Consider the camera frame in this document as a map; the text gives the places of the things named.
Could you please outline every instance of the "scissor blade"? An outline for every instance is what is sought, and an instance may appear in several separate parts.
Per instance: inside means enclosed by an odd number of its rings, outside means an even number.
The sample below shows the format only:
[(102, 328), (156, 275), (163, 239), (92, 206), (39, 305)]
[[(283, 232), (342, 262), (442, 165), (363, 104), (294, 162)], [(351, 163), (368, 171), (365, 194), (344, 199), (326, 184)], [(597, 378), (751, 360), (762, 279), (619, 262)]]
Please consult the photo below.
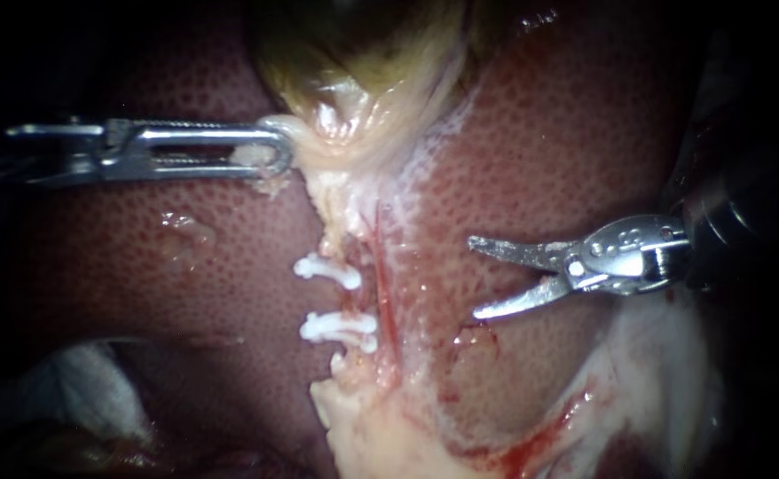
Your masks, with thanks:
[(555, 302), (572, 292), (572, 286), (562, 275), (547, 276), (540, 280), (540, 284), (522, 294), (475, 308), (472, 315), (476, 319), (504, 318)]
[(500, 261), (531, 266), (538, 270), (561, 272), (564, 251), (575, 245), (576, 241), (526, 245), (473, 235), (467, 238), (467, 244), (470, 249)]

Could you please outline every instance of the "dark background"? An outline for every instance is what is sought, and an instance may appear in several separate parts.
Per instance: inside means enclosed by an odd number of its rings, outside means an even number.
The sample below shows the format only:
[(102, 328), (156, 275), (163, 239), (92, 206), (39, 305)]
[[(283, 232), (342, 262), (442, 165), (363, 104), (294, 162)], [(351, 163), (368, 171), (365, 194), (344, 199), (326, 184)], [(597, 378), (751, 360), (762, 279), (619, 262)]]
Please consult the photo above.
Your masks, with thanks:
[[(83, 93), (131, 55), (174, 2), (0, 2), (0, 128), (85, 113)], [(751, 66), (741, 115), (749, 136), (779, 142), (779, 3), (694, 3), (694, 15), (729, 32), (733, 56)], [(730, 141), (747, 138), (732, 138)], [(8, 208), (0, 202), (0, 215)], [(719, 305), (719, 355), (732, 399), (717, 460), (703, 477), (779, 477), (779, 248), (757, 280), (707, 296)]]

